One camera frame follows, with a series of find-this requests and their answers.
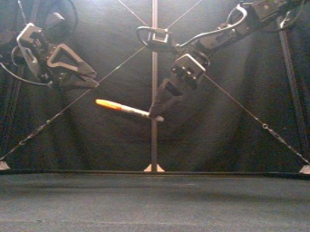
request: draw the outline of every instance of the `black wire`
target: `black wire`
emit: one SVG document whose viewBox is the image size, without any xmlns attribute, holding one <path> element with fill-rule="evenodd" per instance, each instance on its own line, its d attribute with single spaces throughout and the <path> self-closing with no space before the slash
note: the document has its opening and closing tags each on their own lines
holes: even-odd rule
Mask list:
<svg viewBox="0 0 310 232">
<path fill-rule="evenodd" d="M 298 11 L 295 17 L 293 18 L 291 22 L 287 25 L 285 25 L 283 27 L 279 27 L 277 30 L 262 30 L 262 32 L 267 33 L 267 34 L 273 34 L 273 33 L 278 33 L 278 32 L 285 31 L 286 29 L 289 29 L 295 24 L 297 20 L 299 19 L 299 16 L 301 16 L 302 11 L 303 11 L 303 5 L 305 5 L 305 0 L 301 2 L 299 11 Z"/>
<path fill-rule="evenodd" d="M 243 21 L 246 20 L 247 11 L 246 11 L 245 8 L 242 8 L 241 5 L 237 6 L 237 8 L 233 10 L 233 12 L 237 11 L 237 10 L 242 12 L 242 18 L 239 19 L 239 21 L 238 21 L 235 24 L 230 25 L 228 27 L 226 27 L 226 28 L 223 28 L 223 29 L 211 31 L 211 32 L 208 32 L 208 33 L 198 34 L 198 35 L 196 35 L 195 37 L 192 37 L 187 42 L 184 42 L 183 44 L 178 44 L 176 47 L 178 47 L 178 48 L 184 48 L 184 47 L 188 46 L 194 41 L 199 40 L 202 37 L 206 37 L 206 36 L 210 36 L 210 35 L 214 35 L 214 34 L 219 34 L 219 33 L 224 32 L 224 31 L 227 31 L 227 30 L 234 29 L 237 26 L 239 26 L 239 25 L 243 23 Z M 154 29 L 150 28 L 150 27 L 146 27 L 146 26 L 140 26 L 140 27 L 138 27 L 138 29 L 136 29 L 136 36 L 138 36 L 139 41 L 142 42 L 142 44 L 144 44 L 144 46 L 150 47 L 150 46 L 148 46 L 148 43 L 147 43 L 147 42 L 142 39 L 142 37 L 140 37 L 140 32 L 142 32 L 142 31 L 154 32 Z"/>
<path fill-rule="evenodd" d="M 224 32 L 227 30 L 234 29 L 237 26 L 239 26 L 243 23 L 243 21 L 246 20 L 247 11 L 246 11 L 245 8 L 241 7 L 241 5 L 237 6 L 235 10 L 239 10 L 242 12 L 242 18 L 239 19 L 239 21 L 235 24 L 230 25 L 228 27 L 226 27 L 223 29 L 215 30 L 212 32 L 198 34 L 187 42 L 184 42 L 183 44 L 179 44 L 178 47 L 183 48 L 183 47 L 188 46 L 194 41 L 199 40 L 202 37 L 206 37 L 206 36 L 210 36 L 210 35 L 214 35 L 214 34 L 219 34 L 219 33 Z"/>
<path fill-rule="evenodd" d="M 48 13 L 49 13 L 51 9 L 59 3 L 59 1 L 61 1 L 61 0 L 53 1 L 53 3 L 47 7 L 47 9 L 45 9 L 45 18 L 48 16 Z M 72 11 L 73 11 L 73 26 L 71 28 L 71 31 L 69 31 L 68 35 L 65 35 L 64 38 L 61 38 L 60 43 L 64 42 L 71 37 L 71 35 L 73 34 L 73 32 L 76 30 L 78 24 L 79 24 L 79 15 L 78 15 L 78 10 L 76 10 L 75 4 L 73 4 L 72 0 L 64 0 L 64 1 L 67 1 L 71 4 L 71 8 L 72 8 Z"/>
<path fill-rule="evenodd" d="M 5 67 L 5 65 L 3 63 L 0 63 L 1 67 L 4 68 L 4 70 L 15 77 L 15 79 L 17 79 L 20 82 L 28 83 L 31 85 L 35 86 L 40 86 L 40 87 L 51 87 L 51 83 L 39 83 L 39 82 L 31 82 L 25 79 L 23 79 L 21 77 L 19 77 L 13 72 L 11 72 L 8 70 L 8 68 Z"/>
</svg>

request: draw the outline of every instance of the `black backdrop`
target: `black backdrop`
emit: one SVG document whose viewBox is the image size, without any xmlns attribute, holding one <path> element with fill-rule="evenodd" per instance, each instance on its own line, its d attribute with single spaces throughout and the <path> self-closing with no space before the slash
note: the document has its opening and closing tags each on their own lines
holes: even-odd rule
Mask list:
<svg viewBox="0 0 310 232">
<path fill-rule="evenodd" d="M 32 1 L 23 2 L 29 15 Z M 67 1 L 57 1 L 56 4 L 52 4 L 53 1 L 43 2 L 39 26 L 45 26 L 45 16 L 53 11 L 59 11 L 68 23 L 73 24 L 73 13 Z M 159 27 L 168 27 L 196 2 L 159 1 Z M 175 40 L 183 43 L 194 35 L 214 30 L 238 2 L 200 1 L 170 27 Z M 16 169 L 143 170 L 150 164 L 151 121 L 103 109 L 95 104 L 95 100 L 106 99 L 148 110 L 151 51 L 142 49 L 136 28 L 143 25 L 142 21 L 151 26 L 151 1 L 75 0 L 73 4 L 79 24 L 65 44 L 96 70 L 100 85 L 7 157 L 7 163 Z M 1 5 L 15 10 L 16 5 L 9 1 L 3 1 Z M 289 34 L 290 44 L 294 44 L 291 53 L 306 114 L 310 63 L 306 13 Z M 174 60 L 168 53 L 159 54 L 159 82 L 170 76 Z M 299 150 L 301 139 L 278 34 L 253 34 L 218 52 L 211 62 L 208 75 Z M 11 83 L 8 75 L 1 72 L 3 123 L 7 119 L 7 96 L 12 94 L 7 88 Z M 7 150 L 3 149 L 3 153 L 83 93 L 82 90 L 59 92 L 23 84 L 12 126 L 3 136 L 3 140 L 7 140 Z M 167 171 L 294 172 L 303 165 L 301 159 L 207 79 L 202 81 L 199 89 L 162 116 L 164 122 L 159 123 L 158 154 L 159 164 Z"/>
</svg>

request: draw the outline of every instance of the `orange marker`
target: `orange marker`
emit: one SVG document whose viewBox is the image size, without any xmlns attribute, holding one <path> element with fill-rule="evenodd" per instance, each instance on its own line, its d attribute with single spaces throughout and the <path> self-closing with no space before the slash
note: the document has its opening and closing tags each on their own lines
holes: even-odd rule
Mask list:
<svg viewBox="0 0 310 232">
<path fill-rule="evenodd" d="M 106 107 L 106 108 L 108 108 L 108 109 L 112 109 L 115 111 L 123 111 L 123 112 L 127 112 L 127 113 L 134 114 L 136 116 L 140 116 L 143 118 L 152 119 L 152 118 L 150 118 L 148 112 L 142 111 L 139 109 L 135 109 L 132 107 L 128 107 L 126 105 L 122 105 L 122 104 L 119 104 L 116 102 L 96 99 L 96 104 Z M 158 116 L 154 120 L 155 121 L 163 121 L 163 117 Z"/>
</svg>

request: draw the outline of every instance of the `metal rod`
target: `metal rod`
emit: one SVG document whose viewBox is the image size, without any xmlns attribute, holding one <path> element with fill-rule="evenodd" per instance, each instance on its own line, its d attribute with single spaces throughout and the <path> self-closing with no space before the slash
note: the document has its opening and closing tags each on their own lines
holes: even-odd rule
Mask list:
<svg viewBox="0 0 310 232">
<path fill-rule="evenodd" d="M 158 28 L 158 0 L 152 0 L 152 27 Z M 152 52 L 151 102 L 158 94 L 158 53 Z M 158 171 L 158 122 L 151 121 L 151 172 Z"/>
</svg>

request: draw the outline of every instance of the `gray mat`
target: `gray mat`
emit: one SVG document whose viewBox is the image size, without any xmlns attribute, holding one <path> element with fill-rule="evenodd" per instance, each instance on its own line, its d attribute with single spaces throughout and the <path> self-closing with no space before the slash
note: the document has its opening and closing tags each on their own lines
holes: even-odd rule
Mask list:
<svg viewBox="0 0 310 232">
<path fill-rule="evenodd" d="M 32 174 L 0 186 L 0 231 L 310 231 L 305 180 Z"/>
</svg>

